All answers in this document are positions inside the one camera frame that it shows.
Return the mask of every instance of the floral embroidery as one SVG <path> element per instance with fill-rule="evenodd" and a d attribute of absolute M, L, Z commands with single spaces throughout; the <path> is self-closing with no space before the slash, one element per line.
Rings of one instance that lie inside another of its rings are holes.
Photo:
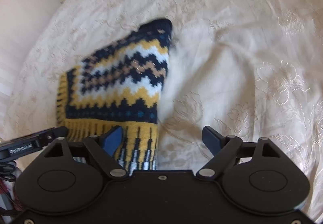
<path fill-rule="evenodd" d="M 235 108 L 228 113 L 230 121 L 224 123 L 220 119 L 215 119 L 214 129 L 218 130 L 224 136 L 236 135 L 249 141 L 254 130 L 254 122 L 258 120 L 255 110 L 248 103 L 237 104 Z"/>
<path fill-rule="evenodd" d="M 174 102 L 174 112 L 163 124 L 159 130 L 159 168 L 167 169 L 170 161 L 165 161 L 165 157 L 171 158 L 172 167 L 182 166 L 193 171 L 201 168 L 203 164 L 211 159 L 210 152 L 202 143 L 202 127 L 200 125 L 204 114 L 204 108 L 200 96 L 189 92 Z M 165 134 L 173 139 L 164 138 Z M 185 161 L 180 157 L 178 150 L 191 150 L 192 159 Z"/>
<path fill-rule="evenodd" d="M 267 64 L 257 68 L 259 79 L 256 80 L 257 89 L 272 97 L 275 103 L 283 105 L 287 103 L 290 92 L 309 90 L 307 83 L 297 74 L 296 69 L 291 64 L 280 66 Z"/>
<path fill-rule="evenodd" d="M 282 151 L 297 165 L 303 172 L 308 169 L 308 158 L 306 158 L 306 150 L 292 136 L 288 135 L 272 135 L 269 139 L 278 145 Z"/>
<path fill-rule="evenodd" d="M 312 108 L 311 122 L 312 126 L 312 140 L 314 143 L 317 143 L 319 147 L 323 147 L 323 101 L 318 102 Z"/>
<path fill-rule="evenodd" d="M 287 11 L 278 16 L 278 23 L 287 35 L 294 35 L 301 32 L 305 25 L 295 11 Z"/>

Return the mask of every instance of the metal screw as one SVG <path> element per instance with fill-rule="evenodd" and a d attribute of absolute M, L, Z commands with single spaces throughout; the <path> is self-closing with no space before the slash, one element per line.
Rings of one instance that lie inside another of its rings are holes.
<path fill-rule="evenodd" d="M 116 169 L 112 169 L 110 171 L 110 175 L 113 177 L 123 177 L 126 175 L 126 171 L 124 169 L 121 168 L 116 168 Z"/>
<path fill-rule="evenodd" d="M 166 180 L 166 179 L 167 179 L 167 177 L 166 177 L 166 176 L 159 176 L 159 177 L 158 177 L 158 179 L 159 179 L 159 180 Z"/>
<path fill-rule="evenodd" d="M 215 175 L 215 171 L 210 168 L 203 168 L 199 171 L 199 174 L 203 177 L 212 177 Z"/>
<path fill-rule="evenodd" d="M 24 221 L 24 224 L 35 224 L 35 223 L 32 220 L 28 219 Z"/>

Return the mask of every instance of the white wall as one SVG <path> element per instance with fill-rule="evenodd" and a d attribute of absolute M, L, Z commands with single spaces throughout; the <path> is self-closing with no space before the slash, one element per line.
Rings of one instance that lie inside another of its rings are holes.
<path fill-rule="evenodd" d="M 0 0 L 0 136 L 20 67 L 62 0 Z"/>

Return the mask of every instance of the fair isle sock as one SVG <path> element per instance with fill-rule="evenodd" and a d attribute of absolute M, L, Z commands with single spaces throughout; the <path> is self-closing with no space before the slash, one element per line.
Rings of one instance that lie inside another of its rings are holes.
<path fill-rule="evenodd" d="M 154 170 L 157 104 L 168 71 L 172 23 L 158 19 L 99 49 L 60 77 L 58 126 L 80 141 L 120 125 L 124 139 L 114 158 L 130 173 Z"/>

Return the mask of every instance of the cable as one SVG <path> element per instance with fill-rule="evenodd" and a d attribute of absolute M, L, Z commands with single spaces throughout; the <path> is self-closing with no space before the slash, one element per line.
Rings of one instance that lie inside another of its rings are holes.
<path fill-rule="evenodd" d="M 16 176 L 13 174 L 16 171 L 16 166 L 10 163 L 0 163 L 0 179 L 8 182 L 15 182 L 17 180 Z M 23 210 L 21 206 L 19 206 L 8 193 L 2 188 L 0 185 L 0 189 L 3 194 L 10 200 L 12 204 L 14 204 L 18 209 Z"/>
<path fill-rule="evenodd" d="M 15 182 L 16 176 L 13 174 L 16 166 L 10 163 L 0 163 L 0 179 L 8 182 Z"/>
<path fill-rule="evenodd" d="M 0 185 L 0 189 L 1 189 L 1 191 L 3 192 L 3 194 L 5 194 L 6 196 L 7 196 L 7 198 L 10 200 L 10 202 L 11 203 L 13 203 L 13 204 L 15 204 L 15 206 L 18 208 L 18 209 L 20 209 L 20 210 L 23 210 L 22 208 L 21 208 L 21 206 L 19 206 L 12 198 L 11 198 L 11 196 L 9 196 L 8 194 L 7 194 L 7 192 L 2 188 L 2 186 Z"/>

